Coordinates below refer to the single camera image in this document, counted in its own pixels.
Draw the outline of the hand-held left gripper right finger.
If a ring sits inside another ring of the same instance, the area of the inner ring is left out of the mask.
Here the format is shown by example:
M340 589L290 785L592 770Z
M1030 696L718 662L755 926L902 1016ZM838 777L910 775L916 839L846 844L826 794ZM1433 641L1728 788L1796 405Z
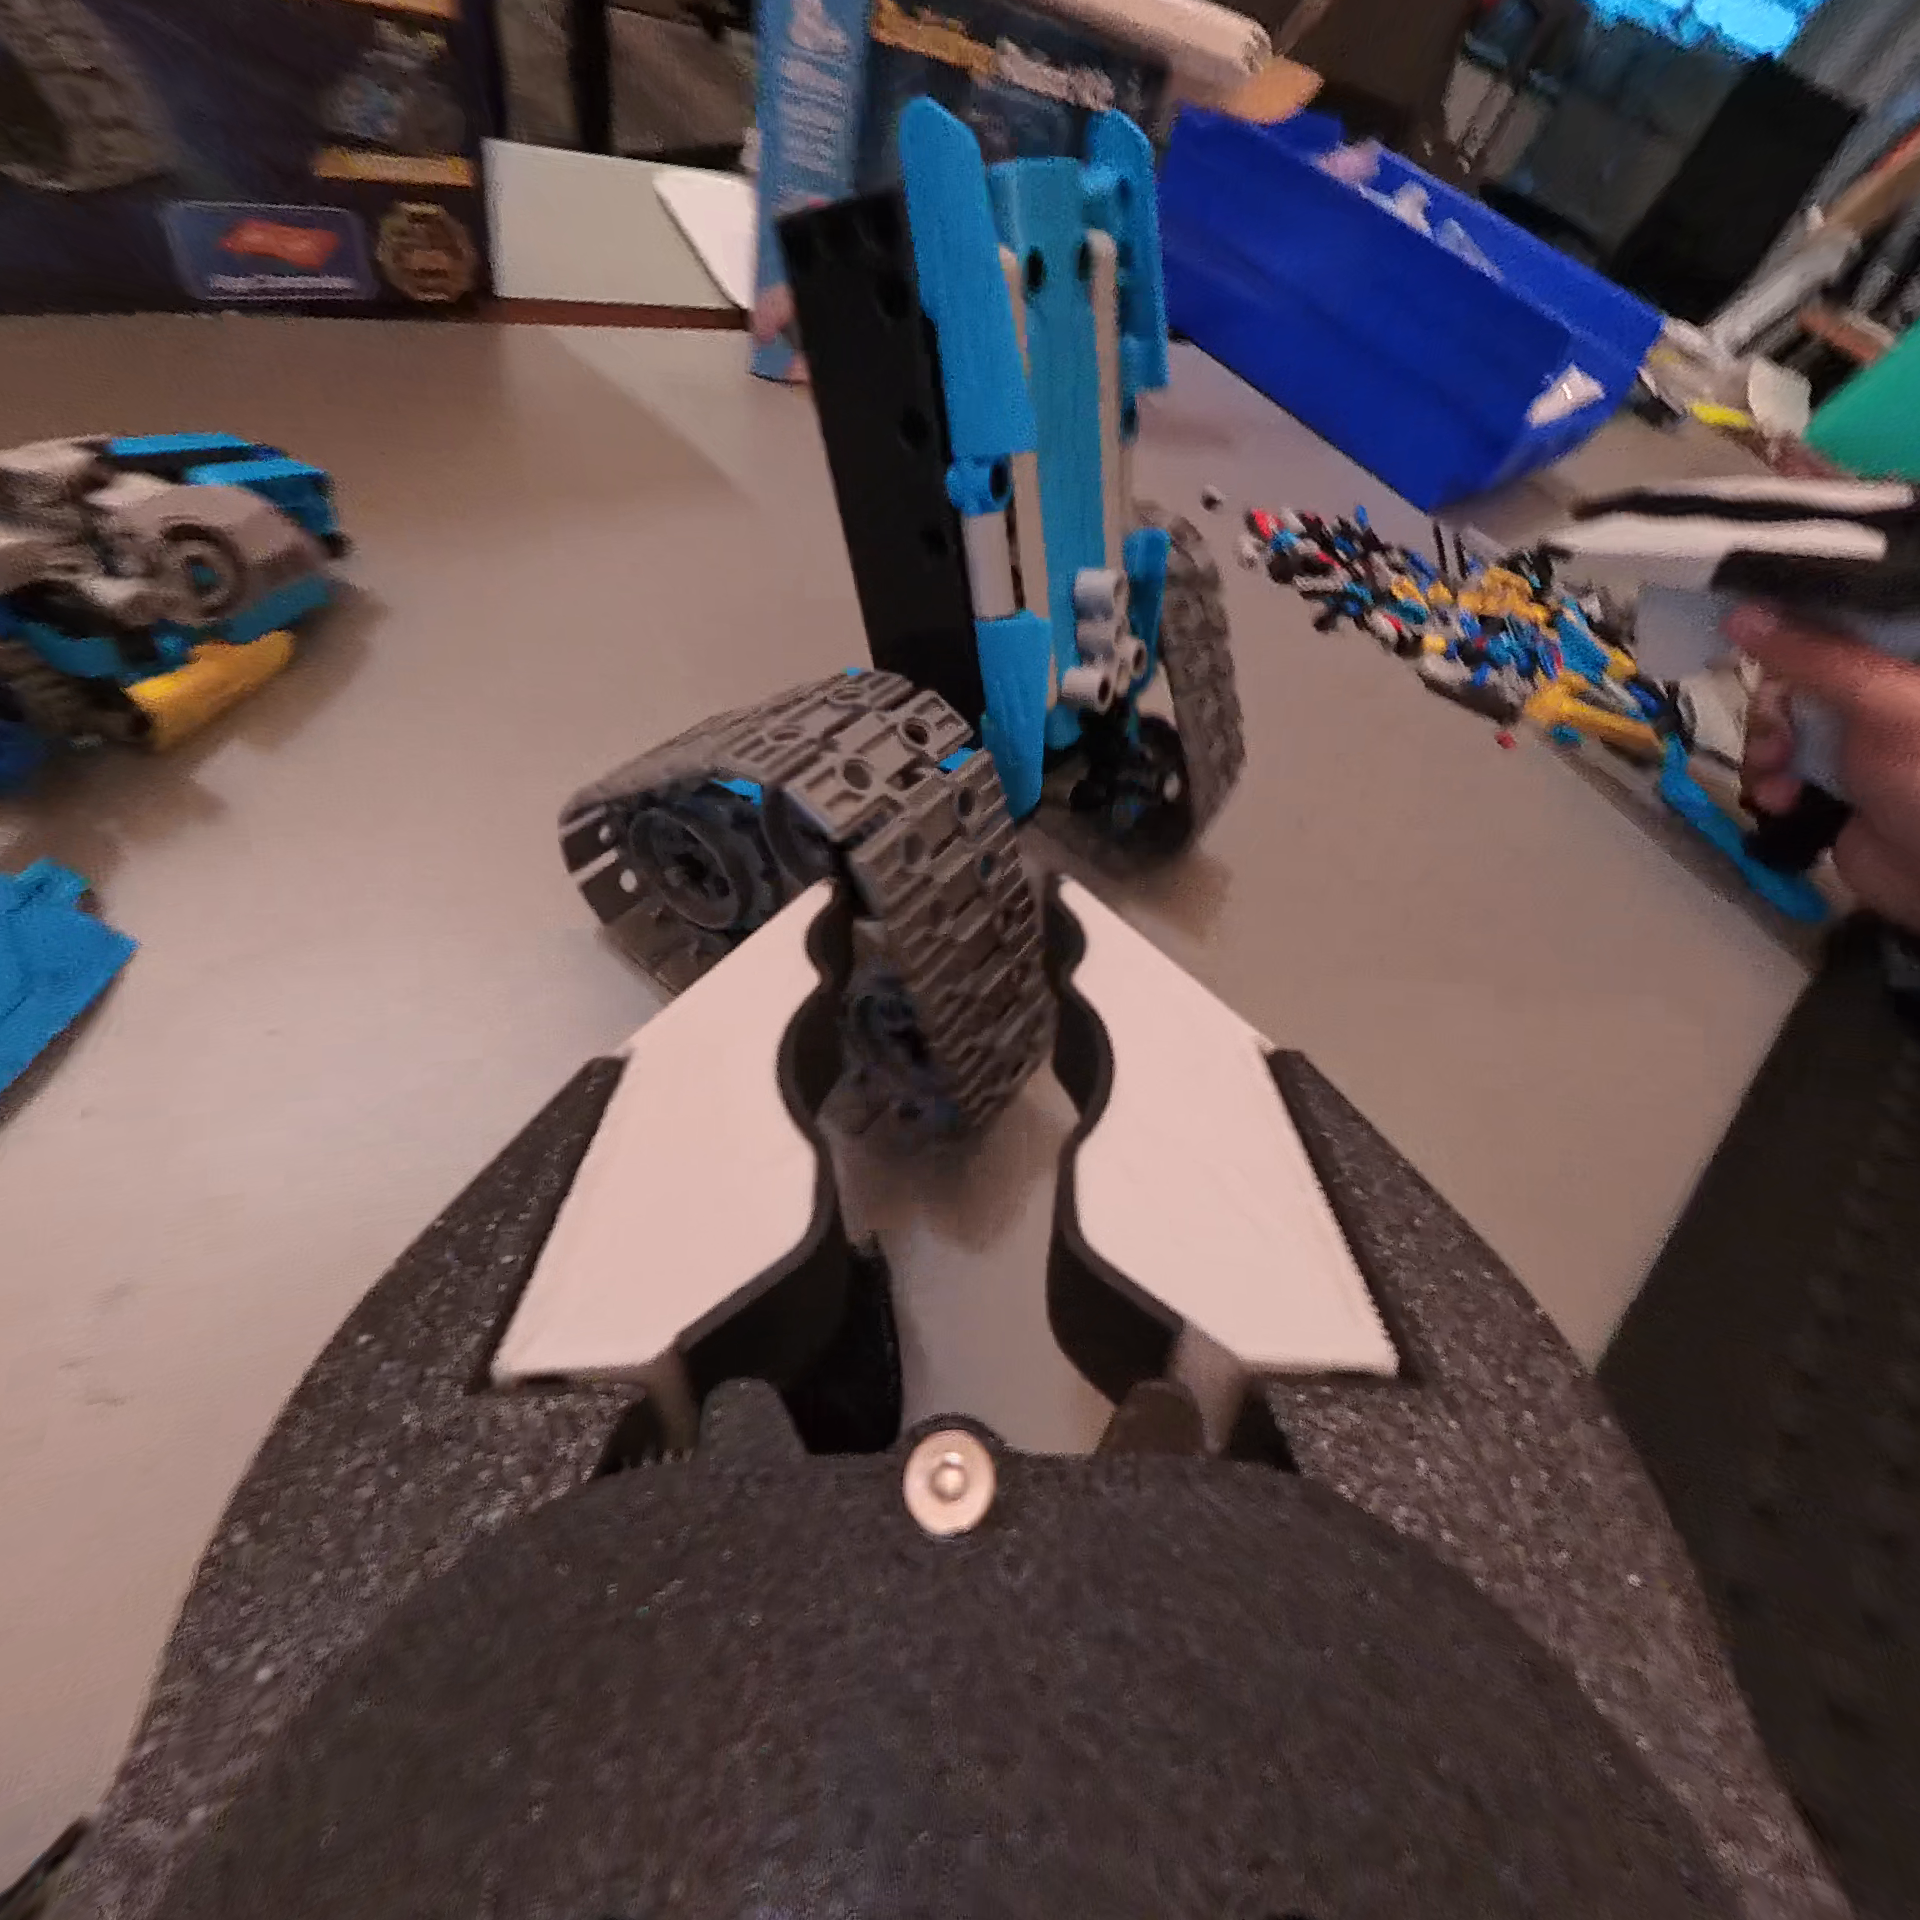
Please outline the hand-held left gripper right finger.
M1236 1418L1268 1380L1401 1377L1282 1071L1296 1065L1082 880L1048 887L1051 1070L1072 1103L1048 1324L1108 1402L1180 1384Z

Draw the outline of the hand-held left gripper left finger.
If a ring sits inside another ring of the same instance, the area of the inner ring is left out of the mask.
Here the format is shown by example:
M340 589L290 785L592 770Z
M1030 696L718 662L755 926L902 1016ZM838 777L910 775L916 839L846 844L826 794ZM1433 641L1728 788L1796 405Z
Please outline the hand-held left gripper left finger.
M689 1452L708 1396L759 1380L815 1452L895 1445L891 1272L848 1228L823 1128L851 930L844 887L819 880L632 1034L495 1388L627 1384Z

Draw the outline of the pile of small brick parts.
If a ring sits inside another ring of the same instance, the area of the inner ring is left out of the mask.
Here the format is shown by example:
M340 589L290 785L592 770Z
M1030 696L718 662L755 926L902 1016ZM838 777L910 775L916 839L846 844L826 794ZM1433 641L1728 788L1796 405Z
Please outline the pile of small brick parts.
M1604 591L1560 585L1544 546L1486 557L1440 520L1418 546L1387 542L1362 510L1254 508L1241 514L1240 561L1263 565L1310 602L1319 633L1376 639L1430 690L1504 732L1529 725L1646 765L1668 748L1742 759L1752 673L1655 679L1634 616Z

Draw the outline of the blue grey tracked toy robot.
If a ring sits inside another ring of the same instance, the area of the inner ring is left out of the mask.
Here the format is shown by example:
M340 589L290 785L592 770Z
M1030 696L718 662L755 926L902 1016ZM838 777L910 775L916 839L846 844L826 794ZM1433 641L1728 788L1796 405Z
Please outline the blue grey tracked toy robot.
M1190 519L1136 497L1169 383L1154 153L986 160L939 103L902 181L776 221L870 662L723 711L579 785L567 876L668 989L819 880L856 904L851 1096L907 1135L994 1120L1051 1039L1017 826L1051 777L1139 860L1243 770L1233 625Z

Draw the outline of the light grey desk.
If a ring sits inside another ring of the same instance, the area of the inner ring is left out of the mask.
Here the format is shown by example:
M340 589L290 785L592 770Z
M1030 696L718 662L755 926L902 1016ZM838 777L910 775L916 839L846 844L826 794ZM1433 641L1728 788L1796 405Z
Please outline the light grey desk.
M1241 508L1427 517L1191 348L1139 487L1208 525L1247 770L1072 869L1313 1056L1596 1359L1808 975L1652 801L1319 634ZM332 471L344 601L190 750L4 805L139 951L4 1118L4 1881L91 1813L306 1364L659 1006L563 871L583 782L863 656L809 394L730 332L8 319L4 442L232 430Z

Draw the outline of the white and yellow papers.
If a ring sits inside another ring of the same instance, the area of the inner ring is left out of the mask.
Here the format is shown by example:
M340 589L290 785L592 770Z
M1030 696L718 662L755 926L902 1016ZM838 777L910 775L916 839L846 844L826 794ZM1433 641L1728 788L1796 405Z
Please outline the white and yellow papers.
M1722 350L1703 329L1667 319L1642 360L1643 390L1679 416L1801 439L1814 418L1808 374L1762 353Z

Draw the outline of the blue long curved panel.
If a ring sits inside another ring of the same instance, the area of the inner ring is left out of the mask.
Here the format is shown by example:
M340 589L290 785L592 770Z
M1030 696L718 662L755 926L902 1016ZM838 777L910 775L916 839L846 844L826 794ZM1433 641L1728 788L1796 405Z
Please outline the blue long curved panel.
M1754 823L1742 823L1694 775L1689 744L1681 736L1668 736L1665 742L1655 788L1668 814L1689 826L1720 864L1774 913L1808 927L1833 918L1836 906L1818 884L1816 865L1844 824L1844 805L1824 791L1814 791L1788 814L1764 814Z

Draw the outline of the blue plastic bin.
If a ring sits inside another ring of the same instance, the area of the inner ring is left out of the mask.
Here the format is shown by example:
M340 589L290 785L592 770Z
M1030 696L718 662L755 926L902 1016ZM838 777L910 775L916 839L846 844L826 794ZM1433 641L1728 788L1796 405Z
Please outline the blue plastic bin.
M1338 119L1271 128L1185 106L1160 168L1169 326L1411 505L1450 510L1556 463L1620 410L1665 316L1499 210L1384 150L1504 270L1498 286L1319 170ZM1535 428L1577 360L1602 398Z

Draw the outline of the clear bags of parts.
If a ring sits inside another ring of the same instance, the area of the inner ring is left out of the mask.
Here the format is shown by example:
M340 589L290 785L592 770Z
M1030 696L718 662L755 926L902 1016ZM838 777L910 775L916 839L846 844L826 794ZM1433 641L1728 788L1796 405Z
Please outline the clear bags of parts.
M1430 188L1418 181L1403 181L1395 190L1384 191L1384 156L1385 150L1376 140L1344 141L1321 153L1314 164L1319 170L1343 181L1362 199L1390 210L1403 225L1423 232L1436 247L1456 255L1489 281L1506 286L1504 270L1482 248L1480 239L1462 224L1459 216L1447 215L1439 221L1433 220ZM1599 377L1577 360L1568 360L1560 374L1544 383L1544 389L1535 394L1527 407L1527 425L1560 425L1575 414L1586 410L1600 398L1602 383Z

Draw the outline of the black dimpled mat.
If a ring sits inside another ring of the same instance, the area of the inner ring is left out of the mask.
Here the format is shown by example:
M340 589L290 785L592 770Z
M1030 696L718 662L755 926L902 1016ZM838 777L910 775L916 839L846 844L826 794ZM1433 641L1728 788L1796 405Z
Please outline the black dimpled mat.
M1604 1354L1856 1914L1919 1914L1915 936L1836 926Z

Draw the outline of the blue curved brick panel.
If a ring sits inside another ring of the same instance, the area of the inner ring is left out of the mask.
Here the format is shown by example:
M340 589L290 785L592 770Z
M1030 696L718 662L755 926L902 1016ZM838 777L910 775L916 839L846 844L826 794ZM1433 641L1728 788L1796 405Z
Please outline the blue curved brick panel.
M3 1093L10 1095L116 982L138 940L90 904L90 882L40 856L3 872Z

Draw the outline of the white bar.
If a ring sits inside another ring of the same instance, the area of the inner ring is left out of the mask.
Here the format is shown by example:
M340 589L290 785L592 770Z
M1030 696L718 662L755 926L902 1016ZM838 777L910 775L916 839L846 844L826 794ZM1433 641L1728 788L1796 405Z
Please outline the white bar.
M1163 62L1200 89L1233 89L1275 56L1268 30L1219 2L1046 2L1046 8Z

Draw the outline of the robot head brick assembly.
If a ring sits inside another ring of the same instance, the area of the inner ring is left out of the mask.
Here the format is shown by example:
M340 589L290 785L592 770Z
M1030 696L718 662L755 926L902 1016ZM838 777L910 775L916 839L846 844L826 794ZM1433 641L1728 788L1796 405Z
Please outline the robot head brick assembly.
M332 473L271 442L4 448L4 778L52 750L203 732L287 669L347 553Z

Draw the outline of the small robot kit box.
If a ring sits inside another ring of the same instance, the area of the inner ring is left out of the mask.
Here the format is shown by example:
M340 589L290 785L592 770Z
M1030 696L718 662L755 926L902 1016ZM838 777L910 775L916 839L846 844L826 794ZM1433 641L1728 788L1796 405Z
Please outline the small robot kit box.
M1062 157L1102 110L1153 130L1171 78L1139 31L1036 2L763 2L755 70L752 373L777 383L804 377L777 221L896 185L910 101L958 116L986 162Z

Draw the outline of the large robot kit box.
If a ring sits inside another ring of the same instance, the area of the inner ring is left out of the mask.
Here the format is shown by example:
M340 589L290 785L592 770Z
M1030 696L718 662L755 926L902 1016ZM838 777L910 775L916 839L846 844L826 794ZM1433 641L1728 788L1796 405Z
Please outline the large robot kit box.
M4 313L475 309L492 14L4 2Z

